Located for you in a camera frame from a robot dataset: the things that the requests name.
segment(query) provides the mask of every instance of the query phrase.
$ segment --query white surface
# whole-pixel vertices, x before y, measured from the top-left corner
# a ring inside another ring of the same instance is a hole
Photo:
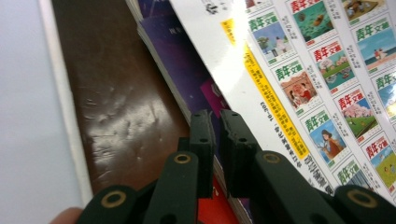
[[[91,197],[54,24],[49,0],[0,0],[0,223],[48,223]]]

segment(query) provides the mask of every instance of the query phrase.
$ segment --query red object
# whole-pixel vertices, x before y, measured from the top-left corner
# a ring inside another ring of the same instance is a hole
[[[198,220],[205,224],[239,223],[216,178],[213,178],[213,199],[199,199]]]

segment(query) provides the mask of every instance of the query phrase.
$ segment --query yellow strip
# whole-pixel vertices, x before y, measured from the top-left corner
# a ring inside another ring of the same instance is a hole
[[[230,41],[234,45],[235,43],[233,42],[233,20],[225,21],[221,25],[226,31],[227,36],[230,38]],[[291,147],[293,148],[295,154],[300,160],[303,159],[306,155],[308,155],[309,150],[306,147],[303,138],[298,133],[293,122],[290,120],[290,117],[286,112],[285,108],[280,103],[274,89],[272,88],[271,84],[269,83],[267,77],[260,68],[259,64],[256,61],[256,58],[254,57],[247,44],[245,44],[244,64],[248,73],[250,74],[250,77],[253,79],[256,87],[262,94],[262,98],[274,115],[277,124],[281,128],[285,137],[288,139],[289,143],[291,144]]]

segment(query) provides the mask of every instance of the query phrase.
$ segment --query dark brown surface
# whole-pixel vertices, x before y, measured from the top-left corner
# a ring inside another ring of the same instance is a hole
[[[93,193],[157,178],[189,127],[124,0],[52,1]]]

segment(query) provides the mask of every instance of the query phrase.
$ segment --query white edge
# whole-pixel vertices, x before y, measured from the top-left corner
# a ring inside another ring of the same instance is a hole
[[[64,56],[53,13],[53,7],[50,0],[38,0],[38,2],[49,48],[52,72],[55,77],[59,102],[64,118],[64,126],[66,128],[67,139],[73,157],[73,162],[75,164],[81,200],[86,205],[92,198],[92,187],[87,162],[85,160],[84,149],[82,147],[78,130],[75,106],[64,64]]]

